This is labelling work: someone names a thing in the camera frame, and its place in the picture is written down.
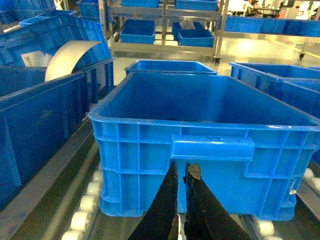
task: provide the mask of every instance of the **white roller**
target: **white roller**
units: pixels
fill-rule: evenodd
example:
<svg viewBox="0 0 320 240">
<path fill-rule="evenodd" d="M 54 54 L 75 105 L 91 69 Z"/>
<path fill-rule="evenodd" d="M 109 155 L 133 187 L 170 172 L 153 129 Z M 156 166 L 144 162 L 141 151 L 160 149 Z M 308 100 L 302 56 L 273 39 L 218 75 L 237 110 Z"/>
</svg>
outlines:
<svg viewBox="0 0 320 240">
<path fill-rule="evenodd" d="M 263 240 L 283 240 L 283 239 L 278 236 L 265 236 Z"/>
<path fill-rule="evenodd" d="M 180 214 L 178 214 L 178 234 L 181 234 L 181 217 L 180 217 Z"/>
<path fill-rule="evenodd" d="M 61 240 L 82 240 L 84 234 L 81 231 L 66 231 Z"/>
<path fill-rule="evenodd" d="M 272 221 L 257 220 L 255 221 L 255 227 L 262 237 L 275 235 L 275 228 Z"/>
<path fill-rule="evenodd" d="M 320 178 L 319 177 L 314 177 L 311 179 L 311 187 L 315 191 L 320 191 Z"/>
<path fill-rule="evenodd" d="M 99 182 L 90 182 L 86 190 L 87 195 L 100 196 L 101 184 Z"/>
<path fill-rule="evenodd" d="M 95 171 L 93 174 L 92 181 L 96 183 L 102 183 L 103 182 L 102 171 Z"/>
<path fill-rule="evenodd" d="M 98 205 L 98 197 L 93 195 L 84 195 L 80 201 L 80 211 L 93 212 Z"/>
<path fill-rule="evenodd" d="M 87 211 L 76 211 L 71 219 L 70 229 L 85 232 L 90 223 L 91 213 Z"/>
<path fill-rule="evenodd" d="M 314 172 L 310 168 L 307 168 L 303 175 L 303 179 L 307 181 L 309 179 L 312 179 L 313 177 L 314 177 Z"/>
</svg>

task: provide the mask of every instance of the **metal pole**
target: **metal pole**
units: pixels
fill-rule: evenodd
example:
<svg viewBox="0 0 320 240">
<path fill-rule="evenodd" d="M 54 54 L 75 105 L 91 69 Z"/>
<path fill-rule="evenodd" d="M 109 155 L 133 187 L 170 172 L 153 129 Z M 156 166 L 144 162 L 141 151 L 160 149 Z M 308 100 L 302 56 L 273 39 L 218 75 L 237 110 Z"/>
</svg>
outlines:
<svg viewBox="0 0 320 240">
<path fill-rule="evenodd" d="M 162 9 L 162 41 L 161 45 L 166 45 L 166 36 L 167 36 L 167 0 L 163 0 L 163 9 Z"/>
<path fill-rule="evenodd" d="M 103 36 L 105 39 L 105 42 L 108 44 L 108 19 L 106 15 L 106 2 L 105 0 L 98 0 L 99 1 L 99 12 L 100 12 L 100 23 L 102 27 Z"/>
<path fill-rule="evenodd" d="M 221 23 L 221 28 L 218 35 L 218 42 L 217 42 L 215 55 L 214 55 L 215 65 L 219 65 L 220 59 L 221 59 L 220 54 L 221 54 L 222 41 L 225 33 L 226 22 L 227 22 L 228 7 L 229 7 L 229 0 L 225 0 L 224 6 L 223 6 L 222 23 Z"/>
</svg>

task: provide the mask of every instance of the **metal frame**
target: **metal frame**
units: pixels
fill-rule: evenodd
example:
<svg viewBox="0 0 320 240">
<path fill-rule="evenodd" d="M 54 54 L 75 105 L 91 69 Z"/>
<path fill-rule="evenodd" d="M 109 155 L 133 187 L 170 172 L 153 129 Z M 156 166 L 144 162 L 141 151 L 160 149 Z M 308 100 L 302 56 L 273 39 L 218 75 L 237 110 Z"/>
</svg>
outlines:
<svg viewBox="0 0 320 240">
<path fill-rule="evenodd" d="M 113 17 L 128 17 L 130 19 L 162 19 L 161 44 L 140 44 L 140 43 L 124 43 L 119 41 L 119 31 L 115 34 L 110 34 L 110 48 L 113 55 L 115 52 L 129 52 L 129 53 L 151 53 L 151 54 L 172 54 L 183 53 L 188 56 L 194 57 L 194 55 L 201 55 L 203 57 L 210 57 L 213 61 L 216 53 L 217 45 L 212 47 L 194 47 L 194 46 L 172 46 L 168 45 L 167 35 L 168 32 L 168 20 L 182 21 L 186 19 L 192 19 L 194 21 L 207 21 L 216 23 L 222 17 L 222 8 L 224 6 L 224 0 L 220 3 L 220 11 L 202 11 L 202 10 L 183 10 L 175 9 L 172 2 L 163 0 L 163 4 L 158 8 L 148 7 L 123 7 L 121 1 L 117 0 L 113 3 L 108 2 L 109 12 Z M 109 19 L 109 32 L 114 33 L 114 27 L 112 21 Z"/>
</svg>

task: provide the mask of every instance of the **blue tray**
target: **blue tray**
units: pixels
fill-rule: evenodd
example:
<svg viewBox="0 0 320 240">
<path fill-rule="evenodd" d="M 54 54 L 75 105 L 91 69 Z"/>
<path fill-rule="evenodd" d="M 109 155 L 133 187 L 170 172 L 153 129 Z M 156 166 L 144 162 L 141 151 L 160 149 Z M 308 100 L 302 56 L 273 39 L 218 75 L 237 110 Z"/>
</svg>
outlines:
<svg viewBox="0 0 320 240">
<path fill-rule="evenodd" d="M 210 74 L 218 72 L 198 61 L 138 60 L 127 66 L 126 74 L 136 72 L 173 73 L 173 74 Z"/>
<path fill-rule="evenodd" d="M 147 211 L 175 161 L 178 212 L 190 162 L 229 213 L 290 220 L 290 192 L 320 148 L 319 119 L 227 76 L 130 73 L 88 116 L 110 216 Z"/>
</svg>

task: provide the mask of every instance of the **metal shelving cart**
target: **metal shelving cart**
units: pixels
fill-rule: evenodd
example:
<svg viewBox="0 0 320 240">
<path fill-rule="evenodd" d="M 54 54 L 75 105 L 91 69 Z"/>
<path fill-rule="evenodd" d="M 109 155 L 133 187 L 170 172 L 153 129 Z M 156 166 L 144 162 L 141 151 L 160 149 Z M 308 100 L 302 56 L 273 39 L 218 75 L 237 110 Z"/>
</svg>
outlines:
<svg viewBox="0 0 320 240">
<path fill-rule="evenodd" d="M 117 17 L 118 24 L 114 29 L 112 21 L 109 19 L 107 28 L 107 21 L 105 20 L 104 0 L 99 0 L 101 22 L 104 29 L 109 29 L 110 32 L 110 48 L 112 54 L 115 52 L 130 52 L 130 53 L 150 53 L 150 54 L 172 54 L 183 53 L 188 56 L 197 54 L 198 56 L 210 57 L 213 61 L 214 58 L 220 58 L 216 56 L 216 48 L 218 44 L 214 44 L 212 47 L 196 47 L 196 46 L 179 46 L 172 45 L 172 40 L 168 39 L 168 35 L 172 33 L 168 29 L 168 22 L 178 22 L 183 20 L 192 20 L 200 22 L 209 22 L 209 30 L 217 35 L 217 28 L 214 25 L 222 19 L 224 1 L 221 1 L 219 11 L 203 11 L 203 10 L 183 10 L 175 9 L 174 2 L 169 0 L 163 0 L 158 8 L 148 7 L 123 7 L 121 6 L 121 0 L 115 2 L 108 2 L 109 12 L 111 16 Z M 138 20 L 157 20 L 160 21 L 161 30 L 156 31 L 156 34 L 161 34 L 161 39 L 156 41 L 155 44 L 140 44 L 140 43 L 124 43 L 120 41 L 120 30 L 123 23 L 123 17 L 128 19 Z"/>
</svg>

